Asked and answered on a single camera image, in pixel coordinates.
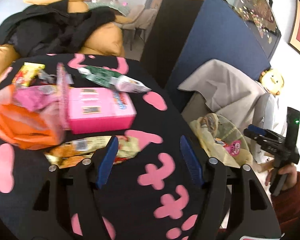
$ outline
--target orange snack bag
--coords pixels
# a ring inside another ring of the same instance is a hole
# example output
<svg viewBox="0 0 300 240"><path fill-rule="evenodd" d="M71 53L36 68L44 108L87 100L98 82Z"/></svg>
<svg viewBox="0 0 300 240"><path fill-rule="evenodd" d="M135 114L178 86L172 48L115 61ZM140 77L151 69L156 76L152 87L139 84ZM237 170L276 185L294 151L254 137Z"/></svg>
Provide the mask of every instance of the orange snack bag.
<svg viewBox="0 0 300 240"><path fill-rule="evenodd" d="M0 138L21 149L38 150L60 144L65 132L59 120L58 103L40 113L12 102L14 84L0 90Z"/></svg>

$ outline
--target yellow snack package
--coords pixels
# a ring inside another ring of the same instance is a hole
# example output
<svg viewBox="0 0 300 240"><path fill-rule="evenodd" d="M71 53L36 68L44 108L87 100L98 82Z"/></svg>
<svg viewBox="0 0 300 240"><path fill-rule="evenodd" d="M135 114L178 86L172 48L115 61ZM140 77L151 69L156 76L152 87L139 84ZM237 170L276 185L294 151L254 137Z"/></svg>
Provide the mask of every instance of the yellow snack package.
<svg viewBox="0 0 300 240"><path fill-rule="evenodd" d="M132 159L140 152L137 138L124 135L117 137L119 149L114 164ZM60 169L73 167L83 159L91 158L97 149L106 147L110 138L111 136L96 136L66 142L45 152L45 156L51 165L55 164Z"/></svg>
<svg viewBox="0 0 300 240"><path fill-rule="evenodd" d="M40 69L44 68L44 64L25 62L12 80L12 83L28 87L32 79L39 73Z"/></svg>

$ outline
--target metal screw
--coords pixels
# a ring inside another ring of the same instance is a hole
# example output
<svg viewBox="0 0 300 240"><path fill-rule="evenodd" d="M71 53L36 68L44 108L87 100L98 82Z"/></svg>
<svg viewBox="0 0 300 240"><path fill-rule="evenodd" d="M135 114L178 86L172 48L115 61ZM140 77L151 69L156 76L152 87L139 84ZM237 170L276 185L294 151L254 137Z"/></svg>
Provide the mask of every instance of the metal screw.
<svg viewBox="0 0 300 240"><path fill-rule="evenodd" d="M210 159L209 159L209 162L210 162L211 164L217 164L217 163L218 163L218 160L217 160L216 158L210 158Z"/></svg>
<svg viewBox="0 0 300 240"><path fill-rule="evenodd" d="M250 170L251 170L251 167L250 167L248 164L244 164L244 165L243 165L243 169L244 169L245 171L250 171Z"/></svg>
<svg viewBox="0 0 300 240"><path fill-rule="evenodd" d="M90 160L89 158L84 159L84 160L82 161L82 164L83 164L83 165L89 165L90 163L91 163L91 160Z"/></svg>
<svg viewBox="0 0 300 240"><path fill-rule="evenodd" d="M49 171L55 171L57 169L57 165L51 165L49 167Z"/></svg>

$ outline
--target pink box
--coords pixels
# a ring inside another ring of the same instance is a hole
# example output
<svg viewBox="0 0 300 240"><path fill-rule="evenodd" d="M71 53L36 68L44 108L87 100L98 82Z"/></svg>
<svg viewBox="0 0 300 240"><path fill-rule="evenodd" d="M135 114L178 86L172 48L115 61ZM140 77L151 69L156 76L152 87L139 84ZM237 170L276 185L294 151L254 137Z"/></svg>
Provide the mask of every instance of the pink box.
<svg viewBox="0 0 300 240"><path fill-rule="evenodd" d="M71 88L70 128L74 134L129 129L136 110L127 93L107 88Z"/></svg>

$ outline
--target black jacket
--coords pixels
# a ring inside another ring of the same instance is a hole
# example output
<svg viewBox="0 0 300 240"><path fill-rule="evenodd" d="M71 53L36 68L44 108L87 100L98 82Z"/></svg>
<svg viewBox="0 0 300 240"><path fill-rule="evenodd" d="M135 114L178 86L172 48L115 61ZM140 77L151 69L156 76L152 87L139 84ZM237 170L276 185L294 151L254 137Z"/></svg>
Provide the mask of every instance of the black jacket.
<svg viewBox="0 0 300 240"><path fill-rule="evenodd" d="M68 0L31 5L0 25L0 45L12 44L22 57L76 53L98 27L115 20L108 7L68 13Z"/></svg>

